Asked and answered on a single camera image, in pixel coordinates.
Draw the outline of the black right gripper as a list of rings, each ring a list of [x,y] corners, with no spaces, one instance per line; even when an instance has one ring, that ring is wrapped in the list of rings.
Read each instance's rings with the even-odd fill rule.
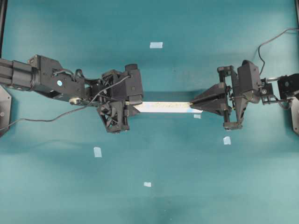
[[[228,104],[228,101],[230,99],[233,100],[234,97],[231,96],[233,88],[227,85],[226,77],[233,78],[233,75],[236,75],[234,67],[232,65],[222,66],[217,68],[217,72],[220,82],[196,96],[191,101],[191,108],[223,116],[223,127],[225,130],[241,129],[242,124],[240,121],[230,121],[230,115],[233,107]]]

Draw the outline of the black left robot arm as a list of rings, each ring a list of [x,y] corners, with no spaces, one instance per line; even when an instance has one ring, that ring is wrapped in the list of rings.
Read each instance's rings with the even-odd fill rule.
[[[0,61],[0,83],[20,91],[33,91],[47,98],[77,105],[78,110],[96,107],[108,133],[128,131],[128,117],[139,113],[142,77],[137,64],[124,71],[109,70],[89,79],[81,69],[72,72],[59,61],[35,55],[27,63]]]

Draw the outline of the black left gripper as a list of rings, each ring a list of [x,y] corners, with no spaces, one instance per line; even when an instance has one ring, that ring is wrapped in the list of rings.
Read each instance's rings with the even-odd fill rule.
[[[101,78],[85,78],[89,86],[87,93],[89,105],[97,107],[97,112],[108,133],[128,131],[128,117],[141,113],[132,105],[126,105],[123,95],[116,97],[113,91],[120,90],[125,80],[130,78],[128,72],[110,70],[102,74]]]

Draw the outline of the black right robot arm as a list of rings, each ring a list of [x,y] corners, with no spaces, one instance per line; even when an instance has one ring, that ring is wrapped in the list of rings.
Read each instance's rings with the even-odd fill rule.
[[[190,107],[222,116],[226,130],[242,128],[249,103],[278,103],[289,109],[293,100],[299,97],[298,74],[261,78],[258,67],[251,62],[246,62],[237,71],[233,66],[226,66],[219,67],[217,72],[219,83],[191,100]]]

